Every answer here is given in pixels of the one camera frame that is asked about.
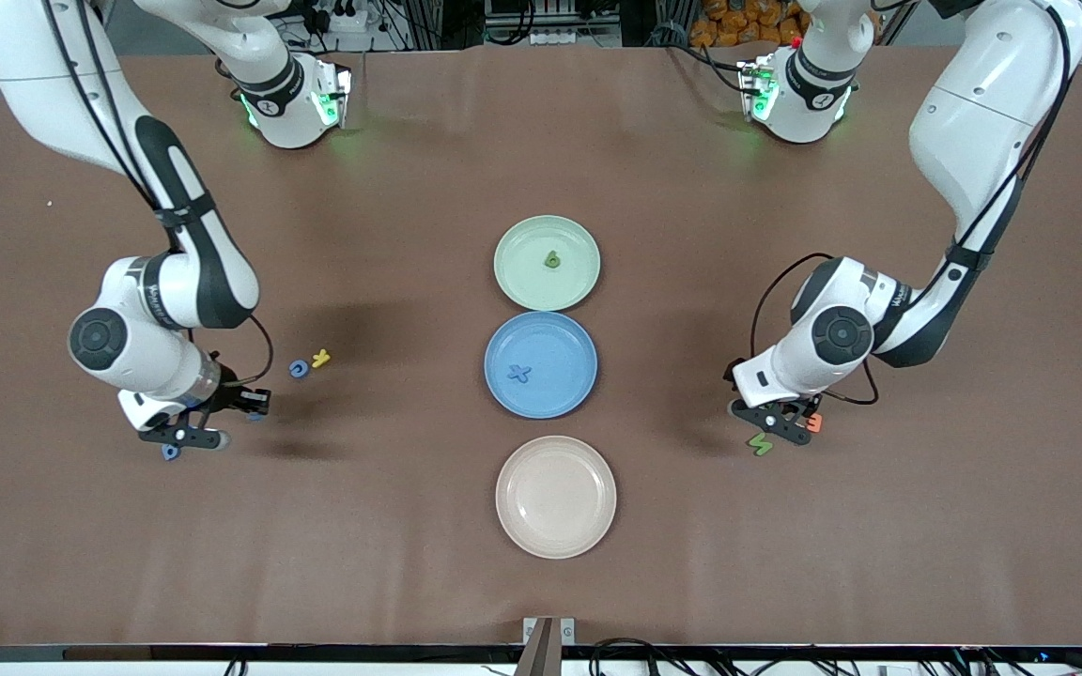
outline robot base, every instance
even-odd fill
[[[737,74],[740,89],[758,91],[758,94],[742,94],[742,112],[745,119],[762,124],[779,138],[791,143],[812,143],[824,137],[829,129],[842,119],[854,87],[846,89],[836,100],[832,94],[820,94],[829,96],[829,100],[815,102],[822,104],[823,108],[813,110],[804,98],[781,81],[782,74],[787,71],[787,59],[791,59],[794,53],[793,48],[781,47],[755,61],[738,62],[738,67],[743,68]]]
[[[353,92],[353,71],[348,68],[309,54],[296,53],[293,57],[304,72],[305,82],[285,107],[240,94],[240,103],[249,112],[249,124],[278,148],[303,148],[331,128],[344,129],[348,96]]]

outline blue plate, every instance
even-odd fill
[[[540,420],[579,408],[592,394],[598,358],[588,331],[570,317],[524,313],[490,337],[481,368],[503,408]]]

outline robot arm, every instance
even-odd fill
[[[1066,44],[1047,9],[1061,18]],[[1027,137],[1082,56],[1082,3],[987,0],[965,29],[909,132],[915,165],[958,221],[932,281],[910,288],[849,257],[818,266],[794,299],[793,329],[733,367],[745,403],[735,407],[739,417],[765,421],[774,403],[819,401],[868,356],[907,367],[941,349],[1021,196],[1016,172]],[[793,441],[807,437],[795,433]]]
[[[258,278],[182,143],[132,93],[84,1],[0,0],[0,90],[44,146],[128,176],[168,235],[167,252],[107,269],[69,330],[78,366],[123,389],[124,413],[142,432],[186,410],[265,406],[267,395],[233,382],[181,334],[240,326],[258,307]]]
[[[250,124],[279,148],[302,148],[344,123],[347,69],[291,54],[267,14],[289,0],[136,0],[214,52],[240,89]]]

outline plate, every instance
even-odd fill
[[[541,215],[510,227],[494,248],[494,280],[530,310],[579,303],[601,278],[601,248],[568,217]]]
[[[494,511],[512,542],[541,558],[570,558],[594,547],[616,516],[616,479],[592,446],[541,437],[503,463]]]
[[[558,313],[524,313],[494,331],[481,362],[494,400],[541,420],[579,408],[595,385],[595,344],[579,322]]]

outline table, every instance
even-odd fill
[[[232,449],[174,463],[65,352],[109,262],[157,253],[159,227],[0,103],[0,644],[493,642],[545,613],[584,641],[1082,642],[1082,71],[933,362],[876,363],[883,401],[828,402],[807,449],[755,458],[725,414],[722,372],[789,262],[932,273],[953,223],[907,133],[949,55],[876,48],[849,118],[790,146],[679,54],[379,54],[360,129],[295,151],[246,128],[208,57],[126,61],[259,270],[278,346],[275,414],[219,415]],[[518,312],[494,243],[540,213],[601,244],[570,316],[602,373],[573,414],[527,421],[480,359]],[[196,335],[261,364],[252,327]],[[331,363],[292,381],[319,347]],[[595,446],[619,487],[570,560],[494,517],[499,467],[544,434]]]

